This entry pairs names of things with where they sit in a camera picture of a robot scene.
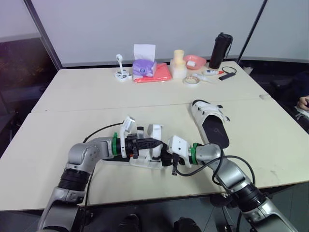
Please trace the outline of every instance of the black insole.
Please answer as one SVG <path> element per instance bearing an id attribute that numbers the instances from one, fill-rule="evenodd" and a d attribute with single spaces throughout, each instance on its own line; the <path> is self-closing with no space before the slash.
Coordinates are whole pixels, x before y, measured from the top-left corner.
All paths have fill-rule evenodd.
<path id="1" fill-rule="evenodd" d="M 221 148 L 227 148 L 230 144 L 223 123 L 220 118 L 209 115 L 202 125 L 208 141 L 219 145 Z"/>

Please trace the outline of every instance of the tissue box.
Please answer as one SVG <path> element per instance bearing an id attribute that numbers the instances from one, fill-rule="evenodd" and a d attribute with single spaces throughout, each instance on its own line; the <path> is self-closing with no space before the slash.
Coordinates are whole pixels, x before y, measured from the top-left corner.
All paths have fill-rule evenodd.
<path id="1" fill-rule="evenodd" d="M 133 79 L 143 76 L 153 77 L 156 71 L 156 62 L 147 59 L 137 59 L 133 62 Z"/>

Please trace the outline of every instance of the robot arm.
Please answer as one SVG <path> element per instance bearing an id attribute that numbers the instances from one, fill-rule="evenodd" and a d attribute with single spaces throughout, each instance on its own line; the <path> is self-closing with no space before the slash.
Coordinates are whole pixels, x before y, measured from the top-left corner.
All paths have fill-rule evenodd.
<path id="1" fill-rule="evenodd" d="M 205 165 L 214 159 L 219 159 L 221 152 L 223 152 L 217 144 L 206 144 L 196 147 L 195 150 L 189 151 L 187 149 L 181 152 L 182 147 L 187 147 L 186 143 L 187 141 L 173 136 L 169 141 L 169 152 L 179 155 L 188 167 L 191 167 L 192 164 Z M 215 161 L 209 167 L 215 171 L 218 165 L 219 161 Z M 272 201 L 260 192 L 234 162 L 223 159 L 216 178 L 237 203 L 242 215 L 255 231 L 297 232 L 297 229 Z"/>
<path id="2" fill-rule="evenodd" d="M 124 133 L 130 131 L 133 122 L 132 118 L 127 117 L 121 128 L 120 138 L 117 136 L 97 138 L 88 143 L 76 144 L 70 149 L 60 182 L 54 188 L 40 218 L 39 231 L 79 231 L 84 211 L 78 204 L 84 200 L 85 187 L 99 160 L 119 157 L 120 161 L 128 162 L 131 158 L 136 159 L 139 156 L 139 150 L 162 146 L 160 140 L 137 139 L 136 134 L 124 138 Z"/>

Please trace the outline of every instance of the metal pole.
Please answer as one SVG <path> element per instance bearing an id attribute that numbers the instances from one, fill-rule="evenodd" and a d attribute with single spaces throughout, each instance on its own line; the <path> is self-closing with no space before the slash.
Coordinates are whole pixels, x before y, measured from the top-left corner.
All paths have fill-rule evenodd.
<path id="1" fill-rule="evenodd" d="M 43 46 L 45 47 L 50 59 L 52 60 L 54 66 L 56 67 L 57 70 L 63 69 L 62 64 L 56 54 L 56 51 L 53 48 L 52 43 L 50 42 L 47 33 L 43 27 L 42 22 L 40 21 L 40 18 L 38 16 L 38 13 L 35 11 L 35 8 L 31 2 L 31 0 L 24 0 L 24 3 L 26 7 L 28 8 L 28 11 L 37 26 L 40 34 L 41 34 L 41 41 L 43 43 Z"/>
<path id="2" fill-rule="evenodd" d="M 238 57 L 238 59 L 237 59 L 237 61 L 236 61 L 237 64 L 239 64 L 239 62 L 240 62 L 240 59 L 241 59 L 241 57 L 242 57 L 242 54 L 243 54 L 243 52 L 245 51 L 245 49 L 246 49 L 246 47 L 247 47 L 247 45 L 248 45 L 248 42 L 249 42 L 249 40 L 250 40 L 250 38 L 251 38 L 251 36 L 252 36 L 252 34 L 253 34 L 253 32 L 254 32 L 254 29 L 255 29 L 255 27 L 256 27 L 257 22 L 259 21 L 259 19 L 260 19 L 260 17 L 261 17 L 261 14 L 262 14 L 262 12 L 263 12 L 263 10 L 264 10 L 264 8 L 265 8 L 266 3 L 267 3 L 267 0 L 264 0 L 263 3 L 262 3 L 262 6 L 261 6 L 261 8 L 260 8 L 260 10 L 259 10 L 259 13 L 257 14 L 257 16 L 256 16 L 256 18 L 255 18 L 255 21 L 254 21 L 254 23 L 253 23 L 253 25 L 252 25 L 252 28 L 251 28 L 251 30 L 250 30 L 250 32 L 249 32 L 249 35 L 248 35 L 247 39 L 246 39 L 246 42 L 245 42 L 244 46 L 242 47 L 242 50 L 241 50 L 241 52 L 240 52 L 240 55 L 239 55 L 239 57 Z"/>

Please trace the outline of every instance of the white slipper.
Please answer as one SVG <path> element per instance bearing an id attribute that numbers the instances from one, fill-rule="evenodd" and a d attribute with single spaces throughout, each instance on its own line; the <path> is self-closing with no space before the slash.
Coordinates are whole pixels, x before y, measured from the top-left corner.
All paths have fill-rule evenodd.
<path id="1" fill-rule="evenodd" d="M 212 105 L 203 100 L 195 100 L 190 105 L 193 119 L 205 144 L 215 143 L 221 148 L 229 146 L 229 139 L 223 123 L 230 119 L 220 110 L 222 106 Z"/>

